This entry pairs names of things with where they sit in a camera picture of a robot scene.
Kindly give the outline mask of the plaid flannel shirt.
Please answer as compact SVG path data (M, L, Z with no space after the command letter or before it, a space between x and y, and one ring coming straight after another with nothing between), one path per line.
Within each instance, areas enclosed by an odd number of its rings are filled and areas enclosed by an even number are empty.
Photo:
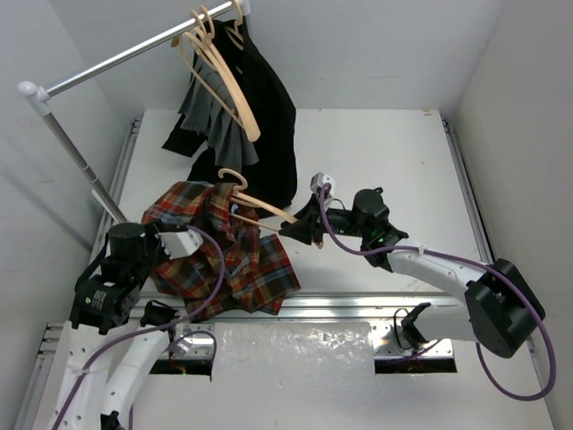
M183 299L198 320L233 309L276 315L284 297L301 287L279 238L261 235L257 213L235 205L233 191L230 183L178 182L141 218L209 235L193 255L165 262L150 276L158 292Z

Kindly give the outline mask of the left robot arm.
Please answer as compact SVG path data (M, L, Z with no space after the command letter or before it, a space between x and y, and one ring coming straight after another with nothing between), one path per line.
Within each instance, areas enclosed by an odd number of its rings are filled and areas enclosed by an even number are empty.
M114 225L77 279L69 331L58 345L64 359L48 426L51 429L124 429L151 368L173 335L175 309L147 303L135 331L134 307L159 265L189 257L201 236L160 221Z

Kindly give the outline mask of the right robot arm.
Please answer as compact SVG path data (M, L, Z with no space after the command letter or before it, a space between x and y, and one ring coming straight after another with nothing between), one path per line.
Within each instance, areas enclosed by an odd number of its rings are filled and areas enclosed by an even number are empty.
M358 237L356 254L374 267L420 280L457 300L448 310L424 302L407 312L395 329L401 348L417 350L430 340L476 342L494 355L511 358L544 319L543 306L517 266L504 259L492 264L423 248L389 221L380 188L356 193L349 210L330 209L331 189L318 188L279 234L305 245L325 235Z

